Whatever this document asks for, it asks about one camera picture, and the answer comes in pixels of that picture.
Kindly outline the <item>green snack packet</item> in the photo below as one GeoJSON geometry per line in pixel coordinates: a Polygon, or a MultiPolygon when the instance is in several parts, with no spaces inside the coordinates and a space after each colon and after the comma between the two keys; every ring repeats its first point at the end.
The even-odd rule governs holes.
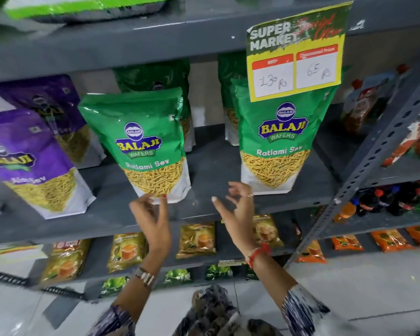
{"type": "Polygon", "coordinates": [[[180,116],[184,134],[184,151],[195,146],[195,134],[189,95],[190,62],[187,58],[144,65],[113,68],[117,85],[122,93],[131,91],[156,91],[181,88],[183,109],[180,116]]]}
{"type": "Polygon", "coordinates": [[[185,199],[191,189],[180,123],[181,88],[87,94],[78,108],[136,194],[185,199]]]}
{"type": "Polygon", "coordinates": [[[247,78],[246,51],[218,55],[218,79],[224,111],[225,139],[232,146],[239,146],[238,117],[231,97],[231,80],[247,78]]]}
{"type": "Polygon", "coordinates": [[[253,195],[292,190],[338,87],[251,102],[247,78],[231,80],[241,182],[252,188],[253,195]]]}

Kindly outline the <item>person's right forearm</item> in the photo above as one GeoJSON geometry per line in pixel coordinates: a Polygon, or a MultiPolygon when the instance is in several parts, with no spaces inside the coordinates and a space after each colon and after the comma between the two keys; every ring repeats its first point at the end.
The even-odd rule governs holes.
{"type": "Polygon", "coordinates": [[[256,257],[253,271],[279,308],[282,307],[289,291],[298,284],[297,281],[268,254],[260,254],[256,257]]]}

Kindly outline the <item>yellow tea packet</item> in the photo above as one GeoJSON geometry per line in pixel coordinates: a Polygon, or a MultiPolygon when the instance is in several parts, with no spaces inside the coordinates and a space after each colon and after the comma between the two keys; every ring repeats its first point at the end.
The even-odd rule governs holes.
{"type": "Polygon", "coordinates": [[[148,243],[143,232],[114,235],[110,257],[107,262],[109,273],[122,271],[140,264],[147,251],[148,243]]]}
{"type": "Polygon", "coordinates": [[[258,245],[265,243],[271,248],[284,247],[284,243],[279,237],[278,229],[271,215],[255,215],[253,217],[252,231],[255,242],[258,245]]]}
{"type": "Polygon", "coordinates": [[[39,284],[53,284],[77,278],[84,267],[90,245],[91,239],[54,243],[39,284]]]}
{"type": "Polygon", "coordinates": [[[180,227],[179,248],[175,255],[176,259],[212,254],[217,254],[215,221],[182,225],[180,227]]]}

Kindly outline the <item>row of dark drink bottles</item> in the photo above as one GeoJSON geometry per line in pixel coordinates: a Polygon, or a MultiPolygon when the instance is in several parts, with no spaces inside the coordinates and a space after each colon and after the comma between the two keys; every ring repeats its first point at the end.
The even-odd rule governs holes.
{"type": "Polygon", "coordinates": [[[399,217],[410,212],[420,213],[420,180],[361,189],[332,221],[343,224],[354,215],[388,213],[399,217]]]}

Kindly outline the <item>person's left hand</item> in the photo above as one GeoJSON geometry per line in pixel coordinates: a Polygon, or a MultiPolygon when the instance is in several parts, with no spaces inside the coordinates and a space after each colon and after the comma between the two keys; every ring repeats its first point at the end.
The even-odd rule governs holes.
{"type": "Polygon", "coordinates": [[[172,247],[169,221],[159,222],[159,204],[154,205],[154,199],[154,195],[145,194],[130,202],[129,208],[146,237],[149,251],[163,249],[168,255],[172,247]]]}

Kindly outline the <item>green white flat packet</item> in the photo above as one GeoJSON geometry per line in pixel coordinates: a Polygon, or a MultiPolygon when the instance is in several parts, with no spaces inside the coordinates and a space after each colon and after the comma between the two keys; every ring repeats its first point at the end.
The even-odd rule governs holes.
{"type": "Polygon", "coordinates": [[[110,21],[154,14],[170,0],[7,0],[13,19],[46,24],[110,21]]]}

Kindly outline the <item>person's right hand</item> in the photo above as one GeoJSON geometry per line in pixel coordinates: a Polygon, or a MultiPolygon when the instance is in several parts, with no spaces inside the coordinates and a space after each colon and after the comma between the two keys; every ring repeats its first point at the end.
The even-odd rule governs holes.
{"type": "Polygon", "coordinates": [[[258,247],[252,231],[254,217],[254,195],[252,188],[239,181],[229,181],[226,199],[235,204],[232,219],[224,220],[225,227],[241,254],[246,258],[258,247]]]}

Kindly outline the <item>grey perforated shelf rack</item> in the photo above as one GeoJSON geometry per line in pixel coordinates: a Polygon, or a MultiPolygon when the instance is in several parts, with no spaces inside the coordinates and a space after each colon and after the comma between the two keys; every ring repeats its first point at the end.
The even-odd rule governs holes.
{"type": "Polygon", "coordinates": [[[417,56],[407,79],[359,145],[352,143],[350,136],[336,133],[332,124],[322,125],[314,140],[314,150],[334,176],[336,190],[328,203],[318,203],[315,209],[300,209],[295,213],[297,222],[306,214],[301,223],[304,226],[299,226],[302,239],[285,268],[297,262],[309,244],[318,239],[340,209],[406,137],[409,125],[419,114],[420,56],[417,56]]]}

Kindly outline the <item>blue white patterned garment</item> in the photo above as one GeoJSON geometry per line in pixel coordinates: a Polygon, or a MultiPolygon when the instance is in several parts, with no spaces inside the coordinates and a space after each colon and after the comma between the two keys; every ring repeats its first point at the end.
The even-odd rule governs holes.
{"type": "MultiPolygon", "coordinates": [[[[330,309],[300,284],[285,296],[281,313],[292,336],[336,336],[339,320],[330,309]]],[[[136,322],[129,312],[110,306],[87,336],[136,336],[136,322]]],[[[262,319],[243,320],[225,288],[215,284],[198,290],[192,306],[172,336],[281,336],[262,319]]]]}

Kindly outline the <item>purple snack packet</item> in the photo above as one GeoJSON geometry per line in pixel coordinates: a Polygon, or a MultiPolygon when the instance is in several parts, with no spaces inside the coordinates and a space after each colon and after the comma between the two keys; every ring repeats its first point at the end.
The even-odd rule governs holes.
{"type": "Polygon", "coordinates": [[[0,82],[0,112],[17,107],[36,112],[73,165],[85,169],[99,166],[106,155],[81,115],[79,102],[79,94],[66,74],[0,82]]]}
{"type": "Polygon", "coordinates": [[[34,111],[0,112],[0,180],[44,219],[83,214],[96,200],[34,111]]]}

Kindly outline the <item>red capped sauce pouch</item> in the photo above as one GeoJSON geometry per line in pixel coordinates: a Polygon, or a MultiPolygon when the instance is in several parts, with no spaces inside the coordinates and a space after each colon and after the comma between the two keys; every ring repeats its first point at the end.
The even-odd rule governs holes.
{"type": "Polygon", "coordinates": [[[366,122],[378,119],[395,94],[398,84],[408,75],[411,67],[405,63],[395,70],[354,79],[344,97],[340,122],[352,136],[365,135],[366,122]]]}

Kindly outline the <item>yellow green price sign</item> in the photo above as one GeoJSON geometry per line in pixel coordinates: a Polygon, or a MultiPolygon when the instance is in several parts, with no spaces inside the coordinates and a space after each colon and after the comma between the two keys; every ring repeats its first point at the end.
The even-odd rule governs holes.
{"type": "Polygon", "coordinates": [[[327,6],[247,30],[250,101],[341,84],[347,20],[353,1],[327,6]]]}

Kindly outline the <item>person's left forearm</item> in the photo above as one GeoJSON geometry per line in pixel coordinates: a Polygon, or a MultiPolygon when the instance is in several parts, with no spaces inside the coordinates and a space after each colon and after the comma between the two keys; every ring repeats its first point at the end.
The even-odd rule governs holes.
{"type": "Polygon", "coordinates": [[[129,313],[135,324],[144,310],[151,294],[151,286],[154,284],[166,257],[167,253],[163,249],[149,251],[112,304],[129,313]]]}

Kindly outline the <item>red wrist thread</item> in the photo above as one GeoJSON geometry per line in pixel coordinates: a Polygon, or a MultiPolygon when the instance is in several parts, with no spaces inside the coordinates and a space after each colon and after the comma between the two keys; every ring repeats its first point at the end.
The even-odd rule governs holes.
{"type": "Polygon", "coordinates": [[[246,264],[249,266],[250,269],[253,270],[253,265],[256,257],[260,254],[268,254],[270,255],[271,248],[268,243],[261,243],[259,247],[257,247],[254,251],[252,251],[248,256],[245,258],[246,264]]]}

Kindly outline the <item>tomato print sauce pouch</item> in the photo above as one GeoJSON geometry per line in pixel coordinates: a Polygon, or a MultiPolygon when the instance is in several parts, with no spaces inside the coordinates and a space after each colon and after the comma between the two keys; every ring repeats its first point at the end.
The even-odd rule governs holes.
{"type": "Polygon", "coordinates": [[[408,150],[420,140],[420,115],[409,125],[409,134],[404,140],[398,145],[397,149],[386,158],[381,167],[386,168],[395,163],[401,156],[403,156],[408,150]]]}

